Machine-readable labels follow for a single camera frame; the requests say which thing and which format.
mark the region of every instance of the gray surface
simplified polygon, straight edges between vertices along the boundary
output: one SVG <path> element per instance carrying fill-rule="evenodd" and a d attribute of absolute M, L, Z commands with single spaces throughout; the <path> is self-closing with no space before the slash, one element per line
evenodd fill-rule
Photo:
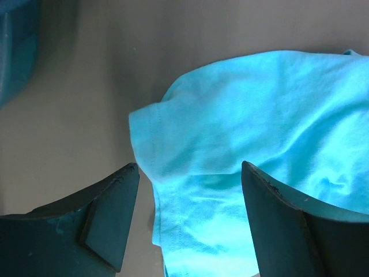
<path fill-rule="evenodd" d="M 127 115 L 182 73 L 266 50 L 369 54 L 369 2 L 46 0 L 42 53 L 0 112 L 0 212 L 22 213 L 134 160 Z M 121 276 L 162 276 L 143 177 Z"/>

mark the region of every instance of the blue bowl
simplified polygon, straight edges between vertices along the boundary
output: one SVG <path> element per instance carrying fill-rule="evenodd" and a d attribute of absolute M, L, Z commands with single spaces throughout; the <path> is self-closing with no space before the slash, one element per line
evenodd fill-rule
<path fill-rule="evenodd" d="M 37 56 L 39 0 L 0 0 L 0 107 L 27 84 Z"/>

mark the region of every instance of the folded cloth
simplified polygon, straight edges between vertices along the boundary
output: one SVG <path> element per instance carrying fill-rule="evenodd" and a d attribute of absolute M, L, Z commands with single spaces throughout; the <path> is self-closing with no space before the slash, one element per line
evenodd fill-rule
<path fill-rule="evenodd" d="M 244 160 L 369 213 L 369 57 L 273 51 L 216 62 L 177 79 L 129 121 L 135 158 L 153 184 L 153 243 L 167 276 L 258 272 Z"/>

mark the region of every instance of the black plastic part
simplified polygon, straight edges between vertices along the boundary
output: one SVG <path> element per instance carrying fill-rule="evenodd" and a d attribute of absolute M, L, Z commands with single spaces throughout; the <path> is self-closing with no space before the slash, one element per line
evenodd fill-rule
<path fill-rule="evenodd" d="M 25 215 L 0 217 L 0 276 L 113 277 L 138 189 L 128 164 L 106 179 Z"/>
<path fill-rule="evenodd" d="M 242 189 L 262 277 L 368 276 L 369 215 L 312 198 L 247 162 Z"/>

